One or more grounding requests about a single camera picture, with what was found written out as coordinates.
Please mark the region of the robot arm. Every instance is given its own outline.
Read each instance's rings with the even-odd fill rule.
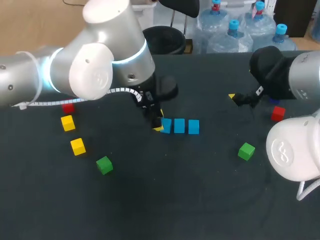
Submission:
[[[275,100],[320,101],[320,52],[285,57],[274,46],[260,48],[250,59],[250,72],[259,86],[252,93],[237,93],[238,106],[255,107],[263,95]]]
[[[259,87],[248,95],[237,93],[232,100],[239,106],[254,107],[263,95],[276,100],[320,101],[320,52],[284,57],[276,47],[261,48],[251,57],[250,72]],[[268,133],[268,159],[281,176],[300,182],[296,196],[299,201],[320,186],[319,143],[319,110],[309,116],[285,119]],[[305,181],[310,180],[315,181],[304,189]]]
[[[161,126],[160,102],[174,98],[172,78],[155,77],[155,63],[130,0],[90,0],[83,8],[85,29],[65,48],[0,57],[0,106],[30,102],[49,92],[97,100],[113,76],[142,96],[137,102],[152,127]]]

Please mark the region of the red cube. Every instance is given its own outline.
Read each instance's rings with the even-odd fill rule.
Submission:
[[[280,122],[284,119],[286,109],[283,107],[275,106],[271,116],[271,120]]]
[[[63,104],[62,109],[65,114],[72,114],[75,112],[75,106],[72,103]]]

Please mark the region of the metal rod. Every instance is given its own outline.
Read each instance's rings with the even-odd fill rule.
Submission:
[[[174,24],[175,14],[176,14],[176,11],[175,11],[175,10],[173,10],[172,18],[171,18],[171,25],[170,25],[170,27],[171,27],[171,28],[172,28],[172,26],[173,26],[173,24]]]
[[[185,15],[184,30],[183,30],[183,35],[184,35],[184,36],[186,36],[186,33],[187,33],[187,24],[188,24],[188,16]]]

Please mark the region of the cable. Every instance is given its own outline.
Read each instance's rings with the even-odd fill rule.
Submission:
[[[127,87],[117,87],[113,89],[109,89],[106,95],[108,94],[114,94],[114,93],[131,93],[135,96],[137,102],[141,102],[142,96],[132,88]],[[58,105],[64,105],[64,104],[75,104],[75,103],[81,103],[86,102],[88,100],[82,99],[82,98],[76,98],[76,99],[70,99],[70,100],[62,100],[62,101],[36,101],[36,102],[21,102],[19,104],[14,105],[13,107],[20,107],[25,106],[26,104],[30,107],[47,107],[47,106],[58,106]]]
[[[85,5],[84,4],[73,4],[73,3],[67,3],[65,2],[65,0],[62,0],[62,2],[66,5],[69,5],[69,6],[78,6],[78,7],[84,7]]]
[[[304,199],[309,193],[311,193],[313,190],[315,190],[317,187],[320,186],[320,179],[316,180],[314,183],[312,183],[310,186],[308,186],[305,190],[305,181],[300,182],[299,190],[296,195],[296,199],[298,201],[301,201]]]

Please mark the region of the block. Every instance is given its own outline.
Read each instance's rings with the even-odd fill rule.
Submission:
[[[84,142],[81,138],[72,140],[70,143],[75,156],[84,154],[86,152]]]
[[[75,105],[72,103],[63,104],[62,109],[65,114],[73,114],[75,112]]]
[[[164,128],[164,126],[160,126],[160,127],[155,127],[153,130],[156,130],[157,132],[161,132]]]
[[[106,175],[114,169],[114,167],[112,166],[112,162],[107,156],[104,156],[100,160],[96,161],[96,166],[103,175]]]
[[[171,133],[171,125],[172,125],[172,120],[169,118],[162,118],[162,125],[163,125],[163,130],[160,131],[161,133],[164,134],[170,134]]]
[[[269,102],[271,104],[278,105],[280,103],[280,100],[275,100],[275,99],[272,99],[271,97],[269,97]]]
[[[164,126],[162,125],[162,118],[161,117],[157,117],[156,119],[152,120],[152,129],[156,130],[157,132],[160,132],[161,130],[164,129]]]
[[[63,126],[63,129],[65,132],[76,129],[74,120],[72,119],[71,115],[63,116],[61,118],[61,122],[62,122],[62,126]]]
[[[200,133],[200,122],[199,120],[189,120],[189,134],[198,135]]]
[[[174,120],[174,133],[184,134],[185,133],[185,120],[183,118],[176,118]]]
[[[246,161],[248,161],[255,152],[255,147],[251,146],[249,143],[245,143],[242,145],[238,152],[238,156]]]
[[[286,109],[283,107],[275,106],[271,116],[271,120],[275,122],[280,122],[285,117]]]

